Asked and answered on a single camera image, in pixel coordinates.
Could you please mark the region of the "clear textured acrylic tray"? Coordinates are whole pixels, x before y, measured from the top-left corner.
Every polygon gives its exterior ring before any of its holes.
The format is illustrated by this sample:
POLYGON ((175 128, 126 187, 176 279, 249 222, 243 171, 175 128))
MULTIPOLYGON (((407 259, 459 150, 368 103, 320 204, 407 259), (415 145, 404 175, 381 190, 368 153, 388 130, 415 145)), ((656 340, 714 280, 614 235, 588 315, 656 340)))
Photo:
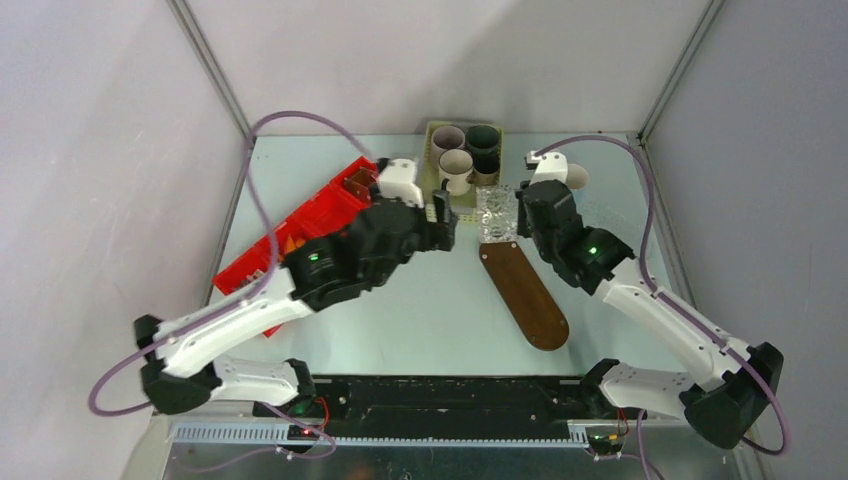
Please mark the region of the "clear textured acrylic tray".
POLYGON ((513 187, 478 187, 476 212, 481 244, 515 242, 518 239, 518 200, 513 187))

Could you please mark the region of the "light blue mug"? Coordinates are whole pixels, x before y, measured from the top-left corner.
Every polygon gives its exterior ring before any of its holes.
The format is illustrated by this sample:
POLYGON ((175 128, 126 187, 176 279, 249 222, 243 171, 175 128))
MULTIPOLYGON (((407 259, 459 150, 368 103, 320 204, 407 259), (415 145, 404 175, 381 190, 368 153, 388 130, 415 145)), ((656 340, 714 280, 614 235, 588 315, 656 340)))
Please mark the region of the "light blue mug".
POLYGON ((581 165, 569 163, 566 174, 566 186, 574 190, 581 190, 585 188, 590 182, 590 175, 588 171, 581 165))

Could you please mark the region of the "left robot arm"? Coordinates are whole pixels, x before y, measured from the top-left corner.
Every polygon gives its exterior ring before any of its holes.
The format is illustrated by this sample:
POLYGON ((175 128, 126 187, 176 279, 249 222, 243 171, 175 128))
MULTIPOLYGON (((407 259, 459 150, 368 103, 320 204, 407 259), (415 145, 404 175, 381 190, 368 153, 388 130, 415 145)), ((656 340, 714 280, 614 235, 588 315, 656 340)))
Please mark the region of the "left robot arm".
POLYGON ((148 400, 167 415, 215 400, 264 402, 297 417, 311 412, 317 392, 304 361, 248 361, 231 350, 273 326, 383 286, 416 252, 451 250, 458 218, 446 191, 434 191, 433 200, 435 221, 422 208, 381 199, 341 230, 288 254, 270 278, 177 320, 136 319, 148 400))

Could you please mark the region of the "white mug black handle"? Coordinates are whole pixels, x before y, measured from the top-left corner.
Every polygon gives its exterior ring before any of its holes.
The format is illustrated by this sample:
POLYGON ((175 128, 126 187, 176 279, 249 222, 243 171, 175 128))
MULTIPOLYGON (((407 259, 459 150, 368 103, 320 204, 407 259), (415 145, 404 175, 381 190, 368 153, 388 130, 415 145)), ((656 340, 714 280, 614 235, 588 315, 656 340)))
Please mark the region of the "white mug black handle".
POLYGON ((462 149, 445 151, 438 161, 439 186, 451 196, 461 196, 471 189, 473 158, 462 149))

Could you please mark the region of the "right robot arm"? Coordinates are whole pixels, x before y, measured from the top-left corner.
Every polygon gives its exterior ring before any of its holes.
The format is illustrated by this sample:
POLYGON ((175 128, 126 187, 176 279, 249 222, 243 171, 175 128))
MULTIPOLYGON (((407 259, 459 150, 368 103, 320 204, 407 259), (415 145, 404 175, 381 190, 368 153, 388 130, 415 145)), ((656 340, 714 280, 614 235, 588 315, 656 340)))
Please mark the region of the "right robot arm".
POLYGON ((516 190, 518 232, 568 285, 649 329, 683 366, 681 372, 599 361, 582 380, 585 411, 606 418, 620 408, 683 419, 712 445, 743 442, 774 395, 783 354, 752 346, 713 324, 642 269, 633 250, 611 232, 584 225, 562 182, 524 181, 516 190))

